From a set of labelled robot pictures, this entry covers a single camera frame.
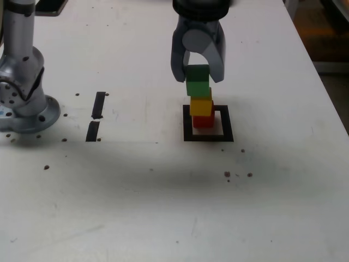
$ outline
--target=stacked blocks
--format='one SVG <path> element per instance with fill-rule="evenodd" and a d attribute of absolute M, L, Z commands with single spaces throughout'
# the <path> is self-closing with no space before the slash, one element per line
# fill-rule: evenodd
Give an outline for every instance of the stacked blocks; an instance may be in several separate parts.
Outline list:
<path fill-rule="evenodd" d="M 212 110 L 210 116 L 193 116 L 192 127 L 196 129 L 200 128 L 213 128 L 214 126 L 214 104 L 212 103 Z"/>
<path fill-rule="evenodd" d="M 208 65 L 188 65 L 186 68 L 186 93 L 190 99 L 190 115 L 194 128 L 212 128 L 214 105 L 209 86 Z"/>

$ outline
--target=red block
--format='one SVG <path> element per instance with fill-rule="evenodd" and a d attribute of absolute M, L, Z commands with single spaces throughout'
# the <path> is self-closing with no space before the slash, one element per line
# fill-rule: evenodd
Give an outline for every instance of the red block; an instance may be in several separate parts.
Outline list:
<path fill-rule="evenodd" d="M 213 128 L 214 126 L 214 104 L 212 102 L 212 111 L 210 116 L 193 116 L 192 126 L 196 129 Z"/>

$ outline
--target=green block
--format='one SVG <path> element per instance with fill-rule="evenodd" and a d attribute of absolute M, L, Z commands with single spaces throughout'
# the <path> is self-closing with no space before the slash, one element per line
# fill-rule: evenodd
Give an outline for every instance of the green block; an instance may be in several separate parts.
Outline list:
<path fill-rule="evenodd" d="M 190 97 L 209 97 L 209 66 L 207 64 L 186 67 L 186 94 Z"/>

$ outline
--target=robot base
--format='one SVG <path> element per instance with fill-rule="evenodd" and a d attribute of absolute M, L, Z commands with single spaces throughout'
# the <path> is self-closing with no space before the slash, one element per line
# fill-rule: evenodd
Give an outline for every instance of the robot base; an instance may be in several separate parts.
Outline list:
<path fill-rule="evenodd" d="M 45 97 L 47 107 L 39 114 L 32 116 L 17 117 L 11 109 L 4 107 L 4 117 L 0 118 L 0 132 L 32 134 L 53 125 L 58 120 L 61 110 L 58 101 L 50 96 Z"/>

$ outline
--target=black tape strip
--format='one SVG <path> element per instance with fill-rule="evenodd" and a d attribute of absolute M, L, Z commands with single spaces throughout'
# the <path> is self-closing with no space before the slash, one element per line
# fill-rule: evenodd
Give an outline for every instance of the black tape strip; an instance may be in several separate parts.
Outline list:
<path fill-rule="evenodd" d="M 96 142 L 99 129 L 99 122 L 91 121 L 88 126 L 86 142 Z"/>
<path fill-rule="evenodd" d="M 93 119 L 101 119 L 102 111 L 103 111 L 103 105 L 104 105 L 104 99 L 105 99 L 105 92 L 97 92 L 96 99 L 94 101 L 94 106 L 92 110 L 92 118 Z"/>
<path fill-rule="evenodd" d="M 35 80 L 32 89 L 30 90 L 28 96 L 27 96 L 25 99 L 24 99 L 24 97 L 23 97 L 23 94 L 22 94 L 21 90 L 19 90 L 19 94 L 21 94 L 21 97 L 22 97 L 22 99 L 23 99 L 24 101 L 28 101 L 28 100 L 32 97 L 34 91 L 39 87 L 39 85 L 40 85 L 40 83 L 41 83 L 41 80 L 42 80 L 42 78 L 43 78 L 43 75 L 44 75 L 44 71 L 45 71 L 45 68 L 43 67 L 43 68 L 41 69 L 39 75 L 37 76 L 37 79 Z"/>
<path fill-rule="evenodd" d="M 35 3 L 33 4 L 16 4 L 10 0 L 5 0 L 4 9 L 13 13 L 30 16 L 35 12 Z"/>
<path fill-rule="evenodd" d="M 214 111 L 220 111 L 223 135 L 193 135 L 190 105 L 183 105 L 183 134 L 185 142 L 234 142 L 228 106 L 214 105 Z"/>

